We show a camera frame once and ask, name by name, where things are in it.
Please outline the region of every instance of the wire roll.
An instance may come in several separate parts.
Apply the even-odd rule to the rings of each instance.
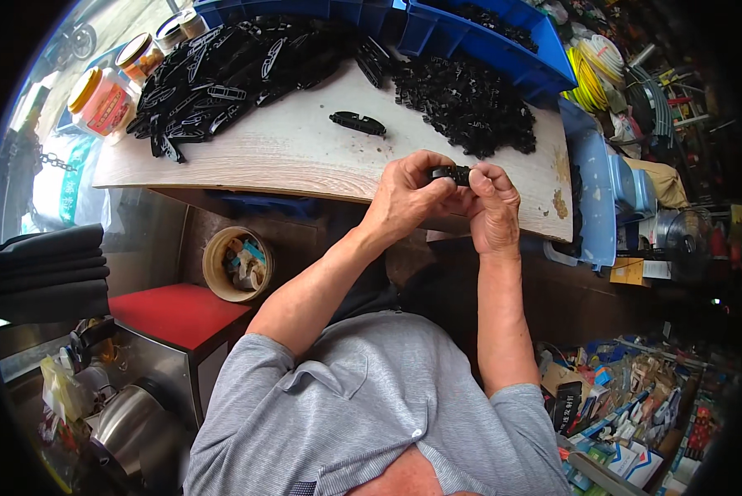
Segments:
[[[591,40],[580,40],[577,48],[595,71],[602,74],[614,86],[622,87],[624,59],[610,40],[597,34]]]
[[[655,128],[655,111],[649,104],[649,97],[646,96],[641,83],[629,71],[625,74],[625,82],[627,103],[633,107],[635,123],[645,136],[650,135]]]
[[[641,84],[642,88],[648,90],[651,94],[652,101],[654,102],[655,114],[654,134],[657,136],[668,137],[668,147],[671,148],[674,137],[674,126],[671,117],[671,108],[668,106],[668,100],[666,99],[666,95],[663,93],[663,88],[661,88],[654,79],[652,79],[652,77],[639,66],[630,67],[629,72],[633,75],[634,79]]]
[[[597,74],[594,73],[583,54],[576,48],[569,48],[567,57],[577,78],[578,86],[572,91],[562,92],[564,97],[580,104],[586,112],[607,109],[608,97],[605,95]]]

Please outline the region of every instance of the wooden table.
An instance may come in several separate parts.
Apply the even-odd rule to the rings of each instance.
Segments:
[[[148,140],[127,137],[105,146],[93,186],[142,186],[206,210],[217,200],[203,189],[261,191],[368,203],[385,164],[419,148],[451,157],[459,165],[478,162],[425,124],[420,112],[396,105],[391,82],[374,88],[353,60],[307,91],[294,91],[255,109],[225,133],[202,144],[184,144],[187,163],[150,154]],[[370,136],[332,123],[329,114],[348,110],[387,127]],[[532,109],[536,152],[499,149],[487,162],[506,169],[523,202],[520,227],[557,240],[573,235],[572,187],[561,116]]]

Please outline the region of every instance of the pile of black plastic parts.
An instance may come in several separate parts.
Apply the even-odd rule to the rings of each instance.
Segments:
[[[485,9],[484,7],[472,4],[462,3],[460,5],[451,5],[444,0],[425,0],[426,5],[431,5],[439,10],[445,10],[459,17],[464,17],[468,21],[473,21],[477,25],[482,25],[495,33],[505,36],[509,40],[522,45],[533,53],[539,51],[539,45],[534,43],[530,37],[530,31],[525,28],[512,25],[502,21],[500,15],[494,10]]]
[[[536,150],[534,114],[495,69],[456,52],[451,60],[414,58],[396,72],[396,103],[425,113],[423,120],[465,155],[483,159],[502,146]]]
[[[349,57],[376,88],[391,74],[396,103],[426,113],[423,120],[463,146],[465,155],[484,158],[501,146],[536,149],[530,109],[506,77],[484,63],[458,53],[451,60],[424,55],[400,63],[356,26],[280,15],[181,42],[148,77],[127,131],[149,138],[153,156],[183,163],[179,144],[207,141],[252,108],[319,84]],[[373,134],[384,133],[380,126]]]
[[[343,59],[373,65],[371,43],[352,25],[292,16],[211,29],[181,42],[148,77],[127,131],[149,138],[153,156],[182,163],[178,144],[207,141],[253,107],[320,83]]]

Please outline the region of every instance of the white cable coil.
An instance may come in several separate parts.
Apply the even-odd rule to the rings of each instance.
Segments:
[[[609,73],[614,79],[622,79],[624,59],[611,40],[595,34],[590,40],[581,40],[578,48],[597,67]]]

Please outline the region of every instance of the motorcycle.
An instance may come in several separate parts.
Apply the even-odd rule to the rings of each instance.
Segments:
[[[65,18],[29,72],[30,83],[39,83],[47,75],[63,71],[72,60],[87,60],[95,53],[98,36],[84,19],[92,15],[98,4],[93,2],[78,15],[74,10]]]

